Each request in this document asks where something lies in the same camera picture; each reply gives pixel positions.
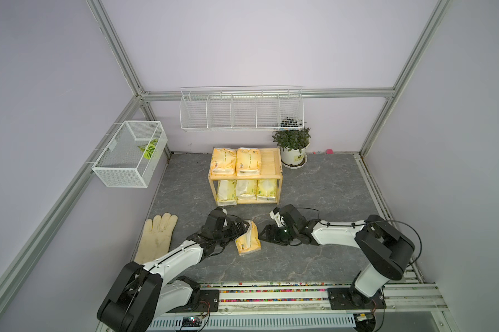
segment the white mesh basket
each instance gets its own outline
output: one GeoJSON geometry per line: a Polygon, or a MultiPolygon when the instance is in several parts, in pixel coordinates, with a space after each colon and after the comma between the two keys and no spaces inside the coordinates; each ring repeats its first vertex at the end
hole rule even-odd
{"type": "Polygon", "coordinates": [[[302,129],[301,89],[183,93],[181,128],[185,131],[302,129]]]}
{"type": "Polygon", "coordinates": [[[92,169],[107,187],[146,188],[166,143],[161,122],[124,121],[92,169]],[[151,143],[153,152],[141,150],[151,143]]]}

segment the yellow tissue pack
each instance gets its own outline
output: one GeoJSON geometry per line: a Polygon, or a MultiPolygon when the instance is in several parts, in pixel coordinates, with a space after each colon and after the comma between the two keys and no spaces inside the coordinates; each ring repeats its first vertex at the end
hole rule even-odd
{"type": "Polygon", "coordinates": [[[258,251],[261,249],[261,242],[258,239],[259,231],[253,221],[249,222],[249,228],[246,233],[235,240],[237,244],[238,254],[244,256],[250,252],[258,251]]]}
{"type": "Polygon", "coordinates": [[[235,173],[237,153],[232,149],[218,148],[213,150],[211,173],[232,175],[235,173]]]}
{"type": "Polygon", "coordinates": [[[235,192],[237,199],[255,199],[257,180],[238,180],[235,192]]]}
{"type": "Polygon", "coordinates": [[[257,182],[257,202],[274,202],[277,197],[277,180],[260,179],[257,182]]]}
{"type": "Polygon", "coordinates": [[[259,149],[240,148],[237,150],[237,175],[260,175],[261,165],[259,149]]]}
{"type": "Polygon", "coordinates": [[[220,180],[218,181],[217,205],[236,205],[236,186],[237,180],[220,180]]]}

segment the gray marble floor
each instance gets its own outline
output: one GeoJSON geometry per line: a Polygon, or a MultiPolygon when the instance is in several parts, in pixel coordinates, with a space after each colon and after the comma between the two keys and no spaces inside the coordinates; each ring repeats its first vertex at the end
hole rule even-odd
{"type": "MultiPolygon", "coordinates": [[[[216,207],[207,172],[209,154],[173,155],[150,218],[165,212],[179,216],[174,229],[173,249],[200,230],[216,207]]],[[[327,221],[352,222],[376,214],[375,205],[352,154],[312,154],[301,169],[283,170],[280,206],[293,204],[320,210],[327,221]]],[[[240,204],[226,207],[229,214],[253,219],[259,231],[273,223],[269,212],[275,204],[240,204]]],[[[303,210],[307,218],[316,212],[303,210]]],[[[261,242],[258,252],[239,256],[235,243],[225,251],[185,270],[198,282],[351,282],[367,259],[359,249],[342,245],[282,247],[261,242]]]]}

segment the wall-mounted wire rack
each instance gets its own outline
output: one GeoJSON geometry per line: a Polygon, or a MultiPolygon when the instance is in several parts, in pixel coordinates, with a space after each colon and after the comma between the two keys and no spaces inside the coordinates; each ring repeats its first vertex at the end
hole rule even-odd
{"type": "Polygon", "coordinates": [[[107,187],[147,188],[167,143],[159,121],[124,121],[93,164],[107,187]]]}
{"type": "Polygon", "coordinates": [[[183,88],[181,128],[186,131],[302,129],[301,87],[183,88]]]}

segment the wooden shelf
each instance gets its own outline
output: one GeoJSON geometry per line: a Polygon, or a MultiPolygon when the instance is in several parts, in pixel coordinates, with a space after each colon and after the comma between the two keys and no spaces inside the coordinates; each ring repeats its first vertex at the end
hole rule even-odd
{"type": "Polygon", "coordinates": [[[214,201],[217,199],[217,191],[214,187],[213,181],[219,180],[259,180],[259,179],[269,179],[274,178],[279,181],[277,185],[277,199],[275,202],[257,202],[255,200],[238,200],[237,204],[279,204],[279,198],[281,196],[282,187],[282,164],[281,164],[281,154],[278,148],[273,149],[259,149],[261,151],[261,173],[259,175],[240,175],[236,173],[233,175],[217,175],[211,174],[211,169],[209,169],[209,184],[213,191],[214,201]]]}
{"type": "Polygon", "coordinates": [[[259,202],[259,201],[257,201],[257,198],[245,199],[245,200],[238,200],[237,199],[237,204],[279,204],[279,200],[276,199],[273,202],[259,202]]]}

